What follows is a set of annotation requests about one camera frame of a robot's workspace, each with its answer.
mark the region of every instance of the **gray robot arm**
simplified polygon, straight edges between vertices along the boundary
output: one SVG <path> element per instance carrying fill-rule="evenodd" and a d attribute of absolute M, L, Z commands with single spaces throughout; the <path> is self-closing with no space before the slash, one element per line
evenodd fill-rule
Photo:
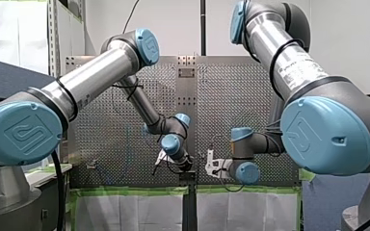
<path fill-rule="evenodd" d="M 164 149 L 181 169 L 192 165 L 182 147 L 189 118 L 177 115 L 160 123 L 160 116 L 141 89 L 132 89 L 133 77 L 141 68 L 156 64 L 159 47 L 147 29 L 109 39 L 102 54 L 42 89 L 28 89 L 0 102 L 0 166 L 23 166 L 50 155 L 78 112 L 100 93 L 120 82 L 130 101 L 153 134 L 164 138 Z"/>
<path fill-rule="evenodd" d="M 132 41 L 136 35 L 122 35 L 108 39 L 102 47 L 106 52 L 116 46 L 121 39 Z M 161 139 L 161 146 L 168 155 L 183 171 L 192 167 L 192 159 L 185 150 L 183 143 L 188 136 L 190 118 L 185 114 L 165 117 L 160 115 L 149 101 L 146 93 L 138 87 L 138 78 L 135 75 L 126 76 L 118 81 L 118 87 L 122 88 L 127 99 L 132 103 L 136 111 L 145 122 L 145 130 L 153 135 L 166 135 Z"/>
<path fill-rule="evenodd" d="M 240 2 L 232 18 L 230 38 L 243 44 L 269 71 L 278 96 L 275 102 L 283 104 L 272 111 L 281 115 L 277 142 L 300 167 L 318 174 L 370 172 L 370 95 L 347 78 L 329 75 L 306 53 L 310 32 L 299 8 Z M 260 135 L 253 130 L 234 131 L 233 158 L 224 170 L 244 183 L 257 178 L 259 171 L 252 167 L 252 154 L 265 153 L 263 146 L 268 141 L 257 139 Z"/>

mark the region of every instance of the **silver cylinder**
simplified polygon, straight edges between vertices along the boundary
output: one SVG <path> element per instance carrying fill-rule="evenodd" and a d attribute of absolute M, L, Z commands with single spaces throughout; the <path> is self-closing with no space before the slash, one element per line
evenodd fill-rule
<path fill-rule="evenodd" d="M 292 39 L 284 25 L 284 19 L 277 13 L 261 13 L 247 25 L 249 48 L 269 72 L 278 49 Z M 328 76 L 299 44 L 285 48 L 274 68 L 277 90 L 285 100 L 309 83 Z"/>
<path fill-rule="evenodd" d="M 119 81 L 125 95 L 130 96 L 129 101 L 132 103 L 136 111 L 140 114 L 146 125 L 155 124 L 159 120 L 159 114 L 155 110 L 152 103 L 149 101 L 145 92 L 141 88 L 130 88 L 135 86 L 137 77 L 132 75 L 125 77 Z"/>
<path fill-rule="evenodd" d="M 59 81 L 72 94 L 78 110 L 81 110 L 115 82 L 139 69 L 139 58 L 131 46 L 115 40 L 110 50 L 63 76 Z M 65 117 L 71 118 L 76 113 L 73 112 L 72 100 L 56 81 L 41 91 L 60 108 Z"/>

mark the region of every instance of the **metal frame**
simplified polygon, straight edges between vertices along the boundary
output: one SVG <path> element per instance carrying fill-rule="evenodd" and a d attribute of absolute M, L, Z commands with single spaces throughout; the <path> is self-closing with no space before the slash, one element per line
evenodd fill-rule
<path fill-rule="evenodd" d="M 55 78 L 60 76 L 60 50 L 57 20 L 57 0 L 48 0 L 49 26 L 49 75 Z"/>

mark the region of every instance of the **metal pole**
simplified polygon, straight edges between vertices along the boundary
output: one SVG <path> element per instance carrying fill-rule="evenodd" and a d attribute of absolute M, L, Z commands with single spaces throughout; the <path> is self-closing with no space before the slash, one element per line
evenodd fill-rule
<path fill-rule="evenodd" d="M 200 0 L 200 50 L 206 56 L 206 0 Z"/>

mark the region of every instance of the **stainless steel panel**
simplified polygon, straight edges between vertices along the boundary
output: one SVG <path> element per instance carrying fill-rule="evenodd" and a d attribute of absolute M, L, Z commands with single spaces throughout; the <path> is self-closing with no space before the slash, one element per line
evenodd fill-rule
<path fill-rule="evenodd" d="M 74 64 L 89 60 L 73 59 Z M 155 109 L 173 116 L 176 57 L 162 58 L 159 64 L 145 67 L 137 76 Z M 69 141 L 76 143 L 77 150 L 72 150 L 71 144 L 69 149 L 73 162 L 78 163 L 71 172 L 71 187 L 176 186 L 177 175 L 170 173 L 165 165 L 151 176 L 160 147 L 156 142 L 158 136 L 142 132 L 143 124 L 121 89 L 109 88 L 97 97 L 79 114 L 74 124 L 75 141 Z"/>
<path fill-rule="evenodd" d="M 88 57 L 69 57 L 69 69 Z M 194 68 L 195 78 L 179 77 L 179 68 Z M 188 150 L 195 156 L 200 184 L 219 184 L 204 172 L 205 154 L 212 137 L 216 158 L 230 154 L 230 129 L 251 126 L 256 131 L 268 121 L 272 90 L 260 64 L 249 57 L 161 57 L 159 64 L 138 73 L 140 84 L 159 113 L 186 113 L 192 125 Z M 114 186 L 177 186 L 178 177 L 165 163 L 151 176 L 160 147 L 155 136 L 144 136 L 141 117 L 121 89 L 110 88 L 84 109 L 68 133 L 69 160 L 75 164 L 72 188 Z M 294 186 L 298 168 L 283 154 L 257 155 L 261 185 Z"/>

